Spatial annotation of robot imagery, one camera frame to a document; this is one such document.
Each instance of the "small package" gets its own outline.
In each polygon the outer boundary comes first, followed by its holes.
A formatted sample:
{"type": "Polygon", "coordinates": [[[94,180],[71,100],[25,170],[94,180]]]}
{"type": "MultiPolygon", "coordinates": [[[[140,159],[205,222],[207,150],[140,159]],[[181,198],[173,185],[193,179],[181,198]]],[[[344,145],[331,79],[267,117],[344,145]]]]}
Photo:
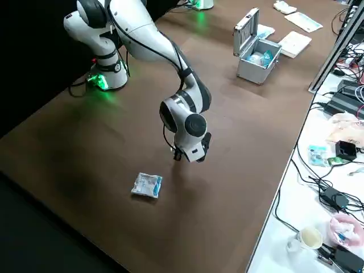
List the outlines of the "small package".
{"type": "Polygon", "coordinates": [[[308,146],[308,163],[313,166],[328,167],[327,149],[324,146],[308,146]]]}
{"type": "Polygon", "coordinates": [[[289,4],[285,3],[284,1],[275,1],[275,3],[273,4],[273,7],[283,14],[294,13],[297,10],[296,7],[291,7],[289,4]]]}
{"type": "Polygon", "coordinates": [[[135,179],[134,187],[131,190],[131,193],[158,198],[161,182],[161,176],[147,175],[146,173],[140,172],[138,177],[135,179]]]}

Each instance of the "blue item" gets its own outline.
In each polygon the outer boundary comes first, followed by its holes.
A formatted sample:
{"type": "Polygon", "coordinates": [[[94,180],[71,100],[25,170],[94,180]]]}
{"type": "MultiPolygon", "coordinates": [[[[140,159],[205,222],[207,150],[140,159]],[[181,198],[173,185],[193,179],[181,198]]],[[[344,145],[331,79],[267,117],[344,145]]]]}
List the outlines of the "blue item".
{"type": "Polygon", "coordinates": [[[264,52],[262,57],[262,66],[267,68],[269,64],[272,62],[272,60],[273,60],[272,52],[270,50],[267,50],[266,52],[264,52]]]}

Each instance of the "black box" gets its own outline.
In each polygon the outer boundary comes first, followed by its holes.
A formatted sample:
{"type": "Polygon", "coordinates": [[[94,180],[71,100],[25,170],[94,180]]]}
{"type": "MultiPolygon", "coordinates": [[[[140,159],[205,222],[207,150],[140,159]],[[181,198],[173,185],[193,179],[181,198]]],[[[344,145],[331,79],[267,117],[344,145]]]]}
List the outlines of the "black box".
{"type": "Polygon", "coordinates": [[[346,141],[338,141],[335,145],[336,156],[341,159],[353,161],[357,158],[357,146],[346,141]]]}

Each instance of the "green light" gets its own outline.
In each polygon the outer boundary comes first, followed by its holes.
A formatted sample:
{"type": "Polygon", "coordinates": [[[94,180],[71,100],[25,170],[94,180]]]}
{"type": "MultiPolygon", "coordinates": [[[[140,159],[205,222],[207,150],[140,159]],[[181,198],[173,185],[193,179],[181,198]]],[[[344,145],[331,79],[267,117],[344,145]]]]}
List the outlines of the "green light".
{"type": "Polygon", "coordinates": [[[92,83],[94,86],[100,87],[102,90],[109,88],[103,75],[93,75],[87,79],[87,82],[92,83]]]}

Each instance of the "blue package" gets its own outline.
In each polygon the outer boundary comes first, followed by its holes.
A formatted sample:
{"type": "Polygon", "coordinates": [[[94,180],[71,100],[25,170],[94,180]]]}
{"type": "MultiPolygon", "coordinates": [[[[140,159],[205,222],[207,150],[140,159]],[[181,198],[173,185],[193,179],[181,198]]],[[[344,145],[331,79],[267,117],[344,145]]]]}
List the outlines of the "blue package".
{"type": "Polygon", "coordinates": [[[131,192],[136,195],[146,195],[158,198],[162,177],[159,175],[148,175],[140,172],[135,180],[131,192]]]}
{"type": "Polygon", "coordinates": [[[273,60],[272,52],[270,50],[267,50],[266,52],[264,52],[262,57],[262,66],[264,68],[267,68],[269,64],[272,62],[272,60],[273,60]]]}
{"type": "Polygon", "coordinates": [[[308,146],[308,163],[313,166],[329,167],[327,149],[324,146],[308,146]]]}

